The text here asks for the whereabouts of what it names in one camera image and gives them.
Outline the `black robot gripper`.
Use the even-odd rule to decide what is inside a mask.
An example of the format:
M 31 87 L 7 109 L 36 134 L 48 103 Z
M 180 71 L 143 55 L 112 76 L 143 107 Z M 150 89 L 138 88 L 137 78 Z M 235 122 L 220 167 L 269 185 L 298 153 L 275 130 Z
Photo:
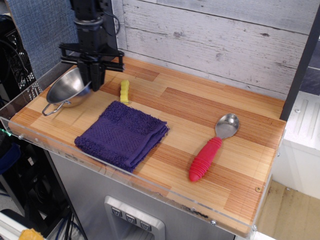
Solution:
M 76 22 L 77 43 L 61 43 L 61 61 L 77 65 L 83 84 L 91 82 L 97 92 L 105 81 L 105 70 L 124 70 L 122 51 L 111 47 L 103 22 Z

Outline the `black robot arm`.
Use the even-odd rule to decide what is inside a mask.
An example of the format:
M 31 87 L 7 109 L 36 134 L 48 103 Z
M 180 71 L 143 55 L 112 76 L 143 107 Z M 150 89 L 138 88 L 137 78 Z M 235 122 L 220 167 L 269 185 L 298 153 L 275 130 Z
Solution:
M 105 71 L 122 72 L 124 53 L 118 50 L 120 27 L 113 14 L 110 0 L 72 0 L 77 43 L 61 43 L 61 61 L 76 65 L 82 82 L 90 84 L 94 92 L 105 81 Z

